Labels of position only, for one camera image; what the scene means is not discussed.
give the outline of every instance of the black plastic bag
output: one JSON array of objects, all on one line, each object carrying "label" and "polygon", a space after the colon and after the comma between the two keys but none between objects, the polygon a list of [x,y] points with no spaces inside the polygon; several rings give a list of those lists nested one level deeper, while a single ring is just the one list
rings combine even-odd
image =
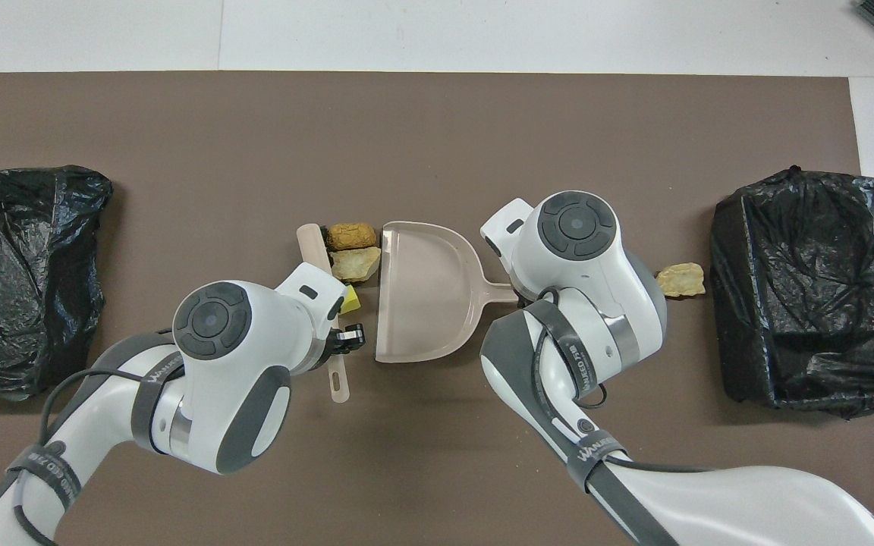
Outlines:
[{"label": "black plastic bag", "polygon": [[710,246],[726,394],[874,413],[874,179],[781,171],[718,204]]},{"label": "black plastic bag", "polygon": [[86,365],[103,307],[99,214],[112,194],[77,166],[0,171],[0,395],[21,398]]}]

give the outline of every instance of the gray velcro strap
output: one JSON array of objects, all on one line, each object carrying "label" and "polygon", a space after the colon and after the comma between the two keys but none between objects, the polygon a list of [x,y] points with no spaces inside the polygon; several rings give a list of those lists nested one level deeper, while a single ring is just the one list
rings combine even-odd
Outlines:
[{"label": "gray velcro strap", "polygon": [[161,359],[157,366],[153,366],[137,387],[137,395],[130,412],[130,431],[134,441],[143,449],[161,455],[164,453],[153,445],[153,412],[157,409],[157,400],[160,400],[160,394],[164,391],[164,384],[177,377],[178,370],[183,369],[183,366],[181,353],[171,353]]},{"label": "gray velcro strap", "polygon": [[614,450],[625,452],[616,438],[600,428],[580,439],[579,443],[576,443],[576,447],[578,448],[577,452],[572,453],[572,457],[568,457],[566,469],[575,483],[579,484],[586,493],[589,493],[586,488],[589,474],[593,473],[593,470],[602,463],[605,457]]},{"label": "gray velcro strap", "polygon": [[596,367],[589,357],[586,344],[582,342],[582,338],[579,338],[579,334],[575,328],[572,328],[572,324],[559,310],[558,305],[548,300],[538,300],[524,310],[541,322],[555,342],[555,348],[558,349],[575,381],[575,397],[581,398],[592,393],[598,387]]},{"label": "gray velcro strap", "polygon": [[49,446],[31,445],[15,457],[7,471],[27,470],[39,480],[46,482],[63,503],[63,509],[68,510],[76,497],[80,496],[83,486],[69,463],[60,457],[66,450],[62,442],[52,442]]}]

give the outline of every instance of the white floor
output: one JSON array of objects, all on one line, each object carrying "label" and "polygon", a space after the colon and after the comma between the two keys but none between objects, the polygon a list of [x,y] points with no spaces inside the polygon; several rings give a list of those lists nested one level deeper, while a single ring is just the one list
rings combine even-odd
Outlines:
[{"label": "white floor", "polygon": [[215,69],[852,77],[874,176],[849,0],[0,0],[0,72]]}]

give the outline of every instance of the yellow sponge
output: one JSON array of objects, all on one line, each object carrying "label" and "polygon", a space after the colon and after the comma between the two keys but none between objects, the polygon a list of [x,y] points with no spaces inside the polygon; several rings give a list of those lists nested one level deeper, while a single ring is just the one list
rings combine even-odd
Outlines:
[{"label": "yellow sponge", "polygon": [[343,306],[339,309],[339,314],[349,313],[360,308],[360,298],[357,297],[357,291],[353,289],[352,284],[346,284],[346,296],[343,297]]}]

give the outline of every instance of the beige brush handle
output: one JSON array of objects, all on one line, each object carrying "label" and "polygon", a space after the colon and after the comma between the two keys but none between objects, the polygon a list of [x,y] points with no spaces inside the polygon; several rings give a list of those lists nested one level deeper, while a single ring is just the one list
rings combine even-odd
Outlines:
[{"label": "beige brush handle", "polygon": [[[325,251],[325,241],[322,241],[322,231],[318,224],[305,224],[295,231],[299,241],[299,252],[302,252],[302,262],[313,264],[326,273],[331,273],[329,255]],[[339,318],[332,321],[333,328],[339,328]],[[350,399],[350,384],[346,380],[346,363],[342,355],[333,355],[326,360],[325,367],[329,370],[329,393],[332,401],[343,403]]]}]

